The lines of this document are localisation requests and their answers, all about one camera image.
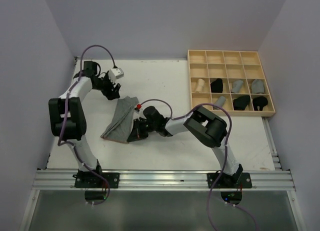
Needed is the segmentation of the grey striped underwear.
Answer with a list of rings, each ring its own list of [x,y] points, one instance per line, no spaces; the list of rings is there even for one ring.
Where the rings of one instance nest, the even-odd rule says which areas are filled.
[[[100,137],[104,140],[127,144],[133,128],[134,109],[138,103],[136,96],[118,99],[112,120]]]

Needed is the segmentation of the beige underwear with navy trim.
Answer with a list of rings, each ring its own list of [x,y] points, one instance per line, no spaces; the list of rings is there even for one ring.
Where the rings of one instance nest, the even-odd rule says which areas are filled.
[[[204,87],[205,87],[205,80],[202,79],[202,78],[199,78],[197,80],[194,92],[195,93],[203,93],[204,92]]]

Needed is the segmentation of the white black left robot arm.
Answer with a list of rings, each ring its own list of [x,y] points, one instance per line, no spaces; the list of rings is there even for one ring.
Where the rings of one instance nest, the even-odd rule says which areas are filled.
[[[92,90],[100,91],[112,101],[120,98],[121,85],[117,80],[124,76],[121,68],[114,66],[101,74],[101,66],[95,61],[85,61],[71,81],[70,87],[59,97],[48,101],[49,120],[52,134],[58,138],[57,145],[67,145],[78,163],[80,178],[92,187],[103,184],[104,175],[86,138],[87,121],[82,102]]]

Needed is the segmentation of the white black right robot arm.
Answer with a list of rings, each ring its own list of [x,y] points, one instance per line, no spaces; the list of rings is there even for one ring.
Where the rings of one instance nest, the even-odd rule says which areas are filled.
[[[231,121],[226,123],[201,104],[177,118],[164,117],[154,106],[145,108],[142,113],[143,117],[133,120],[127,142],[144,140],[152,132],[162,137],[172,137],[189,131],[204,146],[212,149],[220,164],[223,183],[227,187],[235,187],[241,181],[243,167],[229,145]]]

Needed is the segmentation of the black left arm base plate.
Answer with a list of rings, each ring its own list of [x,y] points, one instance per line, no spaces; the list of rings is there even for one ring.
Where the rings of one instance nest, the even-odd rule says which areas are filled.
[[[103,172],[101,176],[107,180],[106,183],[96,175],[92,174],[91,172],[78,172],[74,174],[72,177],[75,178],[74,187],[75,188],[110,188],[110,189],[117,189],[119,187],[120,181],[120,173],[118,172]]]

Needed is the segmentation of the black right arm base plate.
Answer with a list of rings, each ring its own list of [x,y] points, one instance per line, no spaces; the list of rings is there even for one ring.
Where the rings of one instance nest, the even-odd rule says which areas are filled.
[[[207,184],[209,188],[211,188],[213,183],[218,178],[219,174],[219,172],[209,172],[206,174]],[[253,185],[251,176],[248,172],[243,172],[238,179],[223,173],[213,186],[214,189],[251,189],[252,187]]]

